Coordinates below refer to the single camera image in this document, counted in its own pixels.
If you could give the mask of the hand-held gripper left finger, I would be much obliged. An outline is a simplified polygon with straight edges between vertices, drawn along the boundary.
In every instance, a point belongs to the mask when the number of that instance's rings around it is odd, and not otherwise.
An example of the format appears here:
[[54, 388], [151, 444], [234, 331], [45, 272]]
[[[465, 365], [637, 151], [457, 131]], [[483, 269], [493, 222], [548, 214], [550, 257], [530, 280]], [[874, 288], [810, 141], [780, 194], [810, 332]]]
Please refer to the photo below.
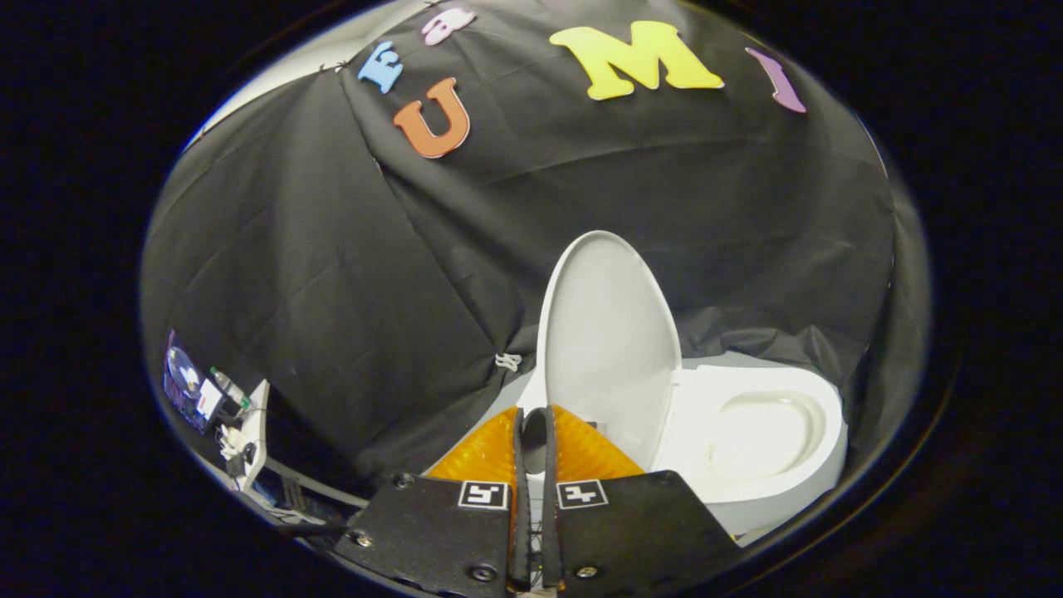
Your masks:
[[336, 542], [359, 573], [416, 596], [511, 596], [532, 583], [529, 489], [512, 406], [427, 473], [395, 473]]

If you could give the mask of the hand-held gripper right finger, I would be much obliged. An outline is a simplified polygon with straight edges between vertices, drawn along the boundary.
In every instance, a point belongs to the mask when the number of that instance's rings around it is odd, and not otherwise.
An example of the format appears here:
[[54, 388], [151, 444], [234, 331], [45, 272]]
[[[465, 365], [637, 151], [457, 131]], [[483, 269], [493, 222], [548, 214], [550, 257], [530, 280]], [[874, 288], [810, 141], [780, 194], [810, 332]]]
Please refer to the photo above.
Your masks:
[[561, 406], [544, 416], [546, 586], [562, 596], [668, 596], [732, 568], [739, 546], [678, 473], [645, 472]]

